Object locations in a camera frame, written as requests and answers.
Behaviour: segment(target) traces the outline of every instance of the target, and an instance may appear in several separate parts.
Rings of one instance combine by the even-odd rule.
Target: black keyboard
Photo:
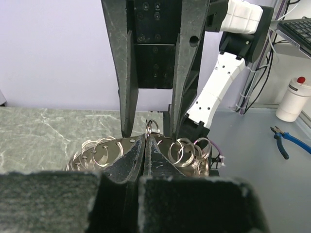
[[[311,44],[311,19],[302,20],[288,20],[287,22],[280,22],[284,29],[288,29],[299,37],[300,40],[304,40],[308,44]]]
[[[282,20],[277,33],[311,58],[311,18]]]

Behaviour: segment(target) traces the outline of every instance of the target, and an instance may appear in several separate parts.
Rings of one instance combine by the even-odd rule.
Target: white wall
[[[302,18],[303,16],[311,17],[311,1],[309,0],[301,0],[299,5],[286,16],[286,19]],[[311,60],[280,54],[278,57],[278,63],[276,56],[274,57],[274,65],[272,66],[269,80],[258,99],[258,103],[280,103],[288,83],[293,77],[304,76],[311,83]],[[263,77],[251,99],[257,95],[265,78],[266,76]],[[306,104],[304,111],[311,116],[311,100]]]
[[[9,106],[119,108],[100,0],[1,0],[0,24],[0,90]],[[216,63],[220,38],[206,34],[199,92]],[[222,105],[234,106],[247,75],[235,80]],[[140,90],[138,110],[166,110],[171,97],[171,90]]]

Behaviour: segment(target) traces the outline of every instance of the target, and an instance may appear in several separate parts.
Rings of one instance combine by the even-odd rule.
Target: gray table
[[[272,109],[252,109],[246,115],[217,112],[209,137],[222,149],[226,167],[221,176],[244,178],[255,188],[274,233],[311,232],[311,155],[290,141],[283,145],[285,160],[276,147],[270,126],[311,145],[310,128],[298,119],[286,123]]]
[[[145,132],[160,113],[137,112],[132,136]],[[118,111],[0,108],[0,173],[61,170],[86,140],[121,138]]]
[[[145,119],[163,127],[162,114],[137,113],[134,135],[144,132]],[[290,155],[284,160],[270,131],[274,125],[311,144],[301,119],[282,122],[275,110],[217,112],[209,137],[226,157],[220,175],[253,185],[272,232],[311,232],[311,155],[284,141]],[[82,142],[107,135],[121,136],[118,112],[0,108],[0,172],[61,169]]]

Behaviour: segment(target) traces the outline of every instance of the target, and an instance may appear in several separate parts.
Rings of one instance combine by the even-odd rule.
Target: blue pliers handle
[[[270,127],[270,129],[272,130],[272,132],[275,133],[274,138],[276,139],[277,148],[280,151],[280,153],[283,155],[284,159],[289,159],[290,157],[283,147],[282,138],[287,139],[291,142],[294,142],[295,144],[297,144],[298,146],[300,146],[301,148],[306,150],[309,154],[311,154],[311,147],[308,146],[306,143],[304,143],[304,142],[300,141],[299,139],[291,136],[289,133],[284,133],[277,126],[275,126],[275,128]]]

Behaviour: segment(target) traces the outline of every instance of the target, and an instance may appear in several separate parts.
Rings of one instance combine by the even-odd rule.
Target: wire
[[[276,36],[275,36],[274,42],[272,42],[270,33],[268,33],[268,40],[269,40],[269,43],[270,43],[270,45],[271,45],[271,49],[273,50],[273,52],[275,53],[276,58],[277,58],[277,62],[275,63],[275,65],[276,65],[276,64],[278,64],[278,63],[280,62],[280,58],[278,57],[277,52],[276,52],[276,49],[274,48],[274,44],[275,44],[275,41],[276,41]]]
[[[261,93],[262,93],[264,87],[266,86],[266,84],[267,84],[267,82],[268,82],[268,79],[269,79],[269,76],[270,76],[270,73],[271,73],[272,62],[273,62],[273,51],[271,51],[271,53],[272,53],[272,57],[271,57],[270,66],[269,66],[269,70],[268,70],[268,74],[267,74],[266,80],[264,81],[264,83],[263,83],[263,85],[262,85],[262,87],[261,87],[261,89],[260,89],[258,95],[257,95],[256,98],[254,99],[254,101],[253,101],[249,106],[246,107],[245,113],[246,113],[246,112],[253,106],[253,104],[257,101],[257,99],[258,99],[259,96],[261,95]]]
[[[287,3],[287,6],[289,5],[293,5],[293,4],[297,4],[296,6],[293,7],[293,9],[291,9],[289,12],[286,12],[281,18],[277,19],[277,21],[282,20],[283,18],[285,18],[287,15],[289,15],[294,9],[296,9],[296,7],[299,5],[300,1],[296,1],[296,2],[292,2],[292,3]]]
[[[283,15],[282,17],[280,17],[278,20],[285,19],[285,17],[286,17],[289,13],[291,13],[298,5],[296,5],[291,11],[288,12],[289,6],[299,3],[301,0],[297,0],[297,1],[292,2],[292,3],[291,3],[290,1],[291,1],[291,0],[288,0],[288,2],[287,2],[287,4],[286,4],[286,8],[285,8],[285,11],[284,11],[284,15]],[[269,43],[271,44],[271,50],[270,50],[270,55],[269,55],[269,57],[266,57],[266,59],[267,59],[267,64],[266,64],[266,65],[263,65],[263,66],[261,66],[261,67],[259,67],[259,68],[256,69],[256,70],[251,70],[251,69],[249,69],[249,70],[251,70],[252,73],[254,73],[254,75],[253,75],[253,77],[252,77],[252,81],[249,83],[249,85],[247,86],[247,88],[246,88],[246,90],[245,90],[245,93],[244,93],[244,95],[243,95],[244,98],[243,98],[243,100],[242,100],[241,106],[238,107],[238,109],[235,111],[236,113],[238,113],[241,109],[245,109],[245,112],[243,113],[243,114],[245,114],[245,113],[247,112],[247,110],[254,104],[254,102],[252,102],[251,105],[250,105],[249,107],[248,107],[248,104],[246,105],[246,108],[244,107],[244,104],[247,102],[247,99],[250,98],[250,97],[249,97],[249,96],[250,96],[250,87],[252,86],[252,84],[253,84],[253,82],[254,82],[255,75],[256,75],[257,71],[260,70],[260,69],[264,69],[264,71],[263,71],[261,77],[260,77],[260,78],[258,79],[258,81],[256,82],[256,84],[255,84],[253,90],[254,90],[254,89],[257,87],[257,85],[260,83],[260,81],[261,81],[261,79],[263,78],[263,76],[265,75],[265,73],[266,73],[268,67],[269,67],[269,70],[268,70],[268,76],[267,76],[267,78],[269,78],[269,75],[270,75],[270,72],[271,72],[271,66],[273,65],[272,63],[270,63],[270,60],[273,60],[273,55],[274,55],[274,54],[277,56],[277,52],[276,52],[276,50],[275,50],[275,48],[274,48],[274,45],[280,44],[280,43],[288,43],[287,40],[280,40],[280,41],[276,42],[276,39],[277,39],[277,36],[274,37],[274,40],[273,40],[273,42],[272,42],[271,37],[270,37],[270,33],[268,33],[268,40],[269,40]],[[263,90],[263,88],[264,88],[266,82],[267,82],[267,80],[265,81],[263,87],[261,88],[261,90],[260,90],[260,92],[259,92],[259,95],[261,94],[261,92],[262,92],[262,90]]]
[[[297,3],[300,3],[301,0],[297,0],[297,1],[294,1],[294,2],[290,2],[291,0],[289,0],[289,2],[287,3],[288,5],[294,5],[294,4],[297,4]]]
[[[266,63],[265,65],[263,65],[262,68],[258,68],[258,70],[264,69],[263,74],[266,72],[266,70],[267,70],[267,68],[268,68],[268,66],[269,66],[270,58],[271,58],[271,54],[270,54],[269,57],[266,56],[267,63]],[[246,90],[245,90],[245,92],[244,92],[244,96],[245,96],[245,97],[244,97],[244,99],[243,99],[243,101],[242,101],[242,103],[241,103],[241,107],[238,107],[238,109],[235,111],[236,113],[238,113],[238,112],[240,111],[240,109],[246,109],[246,108],[243,107],[243,106],[244,106],[245,102],[247,101],[247,99],[250,97],[250,96],[249,96],[249,94],[250,94],[250,87],[251,87],[251,86],[253,85],[253,83],[254,83],[255,75],[256,75],[256,73],[254,73],[251,82],[248,84],[248,86],[247,86],[247,88],[246,88]]]
[[[274,43],[274,45],[276,44],[288,44],[289,42],[287,40],[280,40]]]

